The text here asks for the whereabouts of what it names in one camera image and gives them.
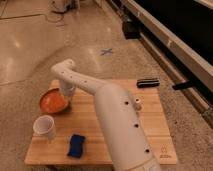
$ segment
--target table leg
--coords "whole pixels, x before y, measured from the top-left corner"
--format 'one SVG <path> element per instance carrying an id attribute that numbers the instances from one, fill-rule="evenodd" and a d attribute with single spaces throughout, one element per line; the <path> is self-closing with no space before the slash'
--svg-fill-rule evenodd
<path id="1" fill-rule="evenodd" d="M 50 169 L 51 171 L 58 171 L 58 169 L 55 166 L 53 166 L 53 165 L 46 165 L 46 167 L 48 169 Z"/>

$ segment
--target wooden board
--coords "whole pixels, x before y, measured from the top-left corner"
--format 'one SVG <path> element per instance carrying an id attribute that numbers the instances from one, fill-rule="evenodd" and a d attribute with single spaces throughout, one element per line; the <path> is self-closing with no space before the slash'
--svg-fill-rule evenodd
<path id="1" fill-rule="evenodd" d="M 142 101 L 139 115 L 144 132 L 160 164 L 176 164 L 177 156 L 170 137 L 166 118 L 156 88 L 138 89 L 136 80 L 111 80 L 128 88 Z M 54 80 L 51 88 L 59 86 Z M 104 165 L 112 164 L 93 106 L 93 96 L 80 89 L 72 101 L 72 109 L 52 115 L 55 119 L 56 138 L 48 141 L 34 134 L 25 163 L 30 165 Z M 86 136 L 81 159 L 67 157 L 69 140 L 73 134 Z"/>

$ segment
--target orange bowl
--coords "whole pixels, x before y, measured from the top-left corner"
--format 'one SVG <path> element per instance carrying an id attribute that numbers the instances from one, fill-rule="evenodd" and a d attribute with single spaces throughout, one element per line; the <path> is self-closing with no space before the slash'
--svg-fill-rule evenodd
<path id="1" fill-rule="evenodd" d="M 47 91 L 39 102 L 42 112 L 53 114 L 65 110 L 69 106 L 69 101 L 62 95 L 59 88 Z"/>

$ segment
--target white container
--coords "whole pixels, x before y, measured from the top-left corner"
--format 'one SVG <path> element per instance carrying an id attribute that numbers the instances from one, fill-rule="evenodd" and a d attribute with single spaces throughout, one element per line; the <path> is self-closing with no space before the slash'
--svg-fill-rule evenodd
<path id="1" fill-rule="evenodd" d="M 49 115 L 43 115 L 36 119 L 33 124 L 33 130 L 35 133 L 45 136 L 52 140 L 56 136 L 55 123 L 53 117 Z"/>

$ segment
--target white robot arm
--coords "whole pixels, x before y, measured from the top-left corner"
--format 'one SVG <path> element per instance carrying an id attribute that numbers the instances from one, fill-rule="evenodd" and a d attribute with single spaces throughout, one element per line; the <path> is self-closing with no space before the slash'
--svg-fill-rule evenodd
<path id="1" fill-rule="evenodd" d="M 75 71 L 68 59 L 54 65 L 61 92 L 70 96 L 76 87 L 94 96 L 97 118 L 116 171 L 161 171 L 138 120 L 135 100 L 123 87 Z"/>

